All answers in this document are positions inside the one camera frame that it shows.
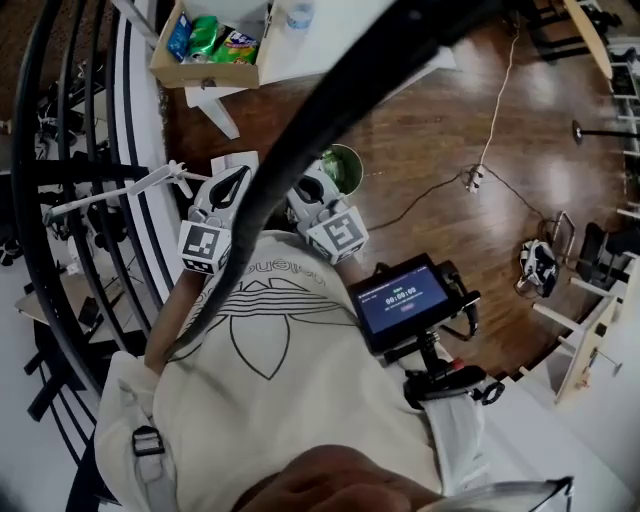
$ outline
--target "white t-shirt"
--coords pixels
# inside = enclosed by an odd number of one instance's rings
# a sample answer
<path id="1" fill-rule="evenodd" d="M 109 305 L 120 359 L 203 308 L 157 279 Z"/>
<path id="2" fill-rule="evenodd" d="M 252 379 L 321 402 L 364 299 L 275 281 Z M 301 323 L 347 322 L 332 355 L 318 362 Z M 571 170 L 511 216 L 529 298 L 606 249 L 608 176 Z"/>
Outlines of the white t-shirt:
<path id="1" fill-rule="evenodd" d="M 440 491 L 423 420 L 369 354 L 338 275 L 298 244 L 295 235 L 263 236 L 206 334 L 178 352 L 161 377 L 129 354 L 114 355 L 96 460 L 129 512 L 138 506 L 135 482 L 122 471 L 131 427 L 118 379 L 153 411 L 171 447 L 182 512 L 227 512 L 251 486 L 323 444 L 359 450 Z"/>

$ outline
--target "wooden table top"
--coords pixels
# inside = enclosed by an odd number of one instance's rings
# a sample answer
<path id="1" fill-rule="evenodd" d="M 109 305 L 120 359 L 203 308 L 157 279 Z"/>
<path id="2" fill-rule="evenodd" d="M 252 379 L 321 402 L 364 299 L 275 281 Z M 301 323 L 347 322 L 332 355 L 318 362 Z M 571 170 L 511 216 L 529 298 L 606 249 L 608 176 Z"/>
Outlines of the wooden table top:
<path id="1" fill-rule="evenodd" d="M 576 0 L 564 0 L 564 5 L 578 32 L 580 32 L 582 39 L 584 39 L 591 55 L 593 55 L 593 58 L 596 60 L 600 71 L 602 71 L 608 80 L 611 80 L 611 78 L 613 78 L 613 69 L 611 69 L 609 55 L 593 23 L 591 23 L 591 20 Z"/>

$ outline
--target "white cable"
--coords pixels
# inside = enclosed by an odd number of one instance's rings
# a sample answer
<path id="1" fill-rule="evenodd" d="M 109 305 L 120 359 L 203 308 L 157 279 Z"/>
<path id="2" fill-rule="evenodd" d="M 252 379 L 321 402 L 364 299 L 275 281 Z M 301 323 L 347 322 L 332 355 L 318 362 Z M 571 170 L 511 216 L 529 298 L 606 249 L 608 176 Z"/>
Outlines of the white cable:
<path id="1" fill-rule="evenodd" d="M 498 93 L 498 99 L 496 100 L 496 109 L 493 112 L 493 120 L 491 121 L 491 131 L 489 132 L 489 139 L 487 140 L 487 144 L 482 151 L 482 155 L 480 156 L 479 165 L 484 166 L 484 157 L 487 154 L 487 150 L 489 149 L 489 145 L 493 140 L 493 130 L 496 126 L 496 119 L 498 119 L 498 110 L 500 109 L 500 101 L 502 100 L 502 93 L 504 93 L 505 88 L 507 87 L 507 82 L 509 81 L 509 73 L 511 73 L 511 68 L 513 67 L 513 51 L 516 47 L 516 42 L 520 37 L 520 14 L 517 14 L 516 18 L 516 36 L 513 38 L 513 42 L 511 43 L 511 51 L 509 52 L 509 67 L 507 67 L 507 73 L 504 77 L 504 82 L 502 83 L 502 88 Z"/>

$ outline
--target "eyeglasses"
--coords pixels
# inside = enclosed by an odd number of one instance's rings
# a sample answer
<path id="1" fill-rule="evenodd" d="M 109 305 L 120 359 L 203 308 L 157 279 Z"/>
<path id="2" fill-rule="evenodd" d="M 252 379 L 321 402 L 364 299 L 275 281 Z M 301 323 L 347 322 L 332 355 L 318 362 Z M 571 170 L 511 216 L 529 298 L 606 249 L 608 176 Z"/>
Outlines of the eyeglasses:
<path id="1" fill-rule="evenodd" d="M 573 491 L 573 477 L 546 482 L 500 482 L 444 498 L 419 512 L 538 512 L 554 498 L 565 500 L 566 511 L 571 512 Z"/>

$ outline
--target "black curved bar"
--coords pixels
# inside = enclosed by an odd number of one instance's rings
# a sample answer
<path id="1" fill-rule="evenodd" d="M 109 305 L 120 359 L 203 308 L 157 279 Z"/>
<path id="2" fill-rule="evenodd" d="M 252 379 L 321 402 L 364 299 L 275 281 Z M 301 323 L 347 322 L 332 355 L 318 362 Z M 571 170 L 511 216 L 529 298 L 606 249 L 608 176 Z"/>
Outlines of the black curved bar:
<path id="1" fill-rule="evenodd" d="M 73 52 L 76 44 L 76 36 L 78 35 L 78 29 L 80 28 L 80 21 L 82 19 L 82 12 L 84 11 L 85 4 L 86 0 L 76 0 L 73 28 L 67 43 L 67 48 L 65 49 L 62 57 L 62 68 L 60 70 L 60 80 L 58 82 L 58 159 L 64 161 L 71 159 L 67 131 L 69 79 L 71 76 L 71 66 L 73 64 Z M 63 186 L 63 190 L 65 201 L 70 202 L 76 199 L 74 185 L 66 184 Z M 69 229 L 76 242 L 76 249 L 78 251 L 78 256 L 80 257 L 80 262 L 82 263 L 82 268 L 84 269 L 85 277 L 89 283 L 89 288 L 93 293 L 93 297 L 98 304 L 104 321 L 111 330 L 111 334 L 113 335 L 116 344 L 120 350 L 126 351 L 124 332 L 122 331 L 122 327 L 111 308 L 111 304 L 109 304 L 107 294 L 100 283 L 100 275 L 93 263 L 91 250 L 87 243 L 85 227 L 82 224 L 80 213 L 77 210 L 72 210 L 67 215 Z"/>
<path id="2" fill-rule="evenodd" d="M 120 11 L 115 7 L 111 8 L 111 33 L 109 37 L 109 47 L 107 49 L 107 69 L 106 69 L 106 89 L 107 89 L 107 128 L 109 131 L 109 146 L 111 149 L 111 161 L 113 163 L 120 163 L 120 153 L 118 152 L 118 134 L 116 131 L 116 115 L 115 115 L 115 102 L 114 102 L 114 87 L 115 87 L 115 69 L 116 69 L 116 45 L 118 42 L 118 25 L 120 23 Z M 124 180 L 116 180 L 116 186 L 118 188 L 124 187 Z M 163 305 L 162 298 L 158 293 L 158 288 L 151 275 L 149 264 L 144 255 L 144 250 L 140 244 L 140 238 L 138 238 L 138 232 L 136 231 L 136 224 L 133 220 L 131 213 L 131 207 L 129 201 L 125 196 L 120 196 L 120 208 L 124 215 L 124 221 L 127 225 L 127 233 L 129 234 L 129 240 L 133 246 L 133 252 L 138 260 L 140 272 L 142 273 L 142 279 L 149 288 L 151 294 L 151 300 L 155 304 L 157 309 L 160 309 Z"/>
<path id="3" fill-rule="evenodd" d="M 42 223 L 37 183 L 30 176 L 36 163 L 34 134 L 40 73 L 60 4 L 61 0 L 47 0 L 22 61 L 13 113 L 11 188 L 18 235 L 40 306 L 71 368 L 87 390 L 99 398 L 102 387 L 86 364 L 87 343 L 60 282 Z"/>
<path id="4" fill-rule="evenodd" d="M 136 150 L 135 134 L 133 133 L 133 120 L 131 118 L 131 65 L 130 65 L 130 46 L 131 46 L 131 22 L 127 20 L 126 27 L 124 29 L 124 53 L 122 59 L 122 81 L 123 81 L 123 96 L 124 96 L 124 121 L 127 130 L 127 139 L 129 143 L 129 155 L 131 157 L 131 165 L 138 165 L 138 152 Z M 142 218 L 144 219 L 144 225 L 147 228 L 149 234 L 149 241 L 153 248 L 153 253 L 158 261 L 160 267 L 160 273 L 164 279 L 165 284 L 169 291 L 173 289 L 173 278 L 169 273 L 167 262 L 164 260 L 162 249 L 160 248 L 160 242 L 158 242 L 158 235 L 156 234 L 156 228 L 153 225 L 153 219 L 149 212 L 149 204 L 147 203 L 147 197 L 145 194 L 138 196 L 140 200 L 140 210 L 142 211 Z"/>
<path id="5" fill-rule="evenodd" d="M 95 69 L 95 56 L 98 51 L 98 38 L 100 36 L 100 25 L 102 24 L 102 17 L 104 16 L 104 6 L 106 0 L 98 0 L 98 5 L 96 7 L 95 18 L 93 21 L 92 33 L 91 33 L 91 47 L 89 51 L 89 59 L 87 61 L 87 69 L 86 69 L 86 78 L 85 78 L 85 96 L 84 96 L 84 105 L 85 105 L 85 126 L 87 130 L 87 156 L 90 162 L 96 162 L 98 160 L 98 151 L 96 147 L 96 130 L 95 124 L 93 122 L 94 119 L 94 101 L 93 101 L 93 77 L 94 77 L 94 69 Z M 102 186 L 102 182 L 96 180 L 92 183 L 93 191 L 95 194 L 100 194 L 104 192 L 104 188 Z M 131 308 L 133 310 L 133 314 L 138 320 L 138 325 L 142 332 L 146 337 L 149 336 L 149 332 L 151 332 L 151 325 L 149 324 L 149 320 L 142 309 L 142 304 L 140 304 L 140 300 L 138 299 L 138 294 L 136 293 L 133 283 L 131 282 L 131 278 L 129 277 L 129 272 L 125 265 L 124 260 L 122 259 L 122 253 L 120 252 L 120 248 L 118 247 L 118 242 L 115 240 L 113 236 L 113 230 L 111 229 L 111 225 L 109 223 L 109 214 L 107 212 L 107 205 L 105 201 L 99 201 L 96 204 L 98 209 L 98 215 L 100 216 L 100 223 L 102 224 L 102 229 L 104 233 L 104 238 L 107 243 L 107 249 L 111 254 L 111 259 L 113 261 L 113 266 L 116 269 L 116 274 L 120 279 L 120 283 L 122 284 L 122 288 L 124 289 L 127 298 L 129 299 L 129 303 L 131 304 Z"/>

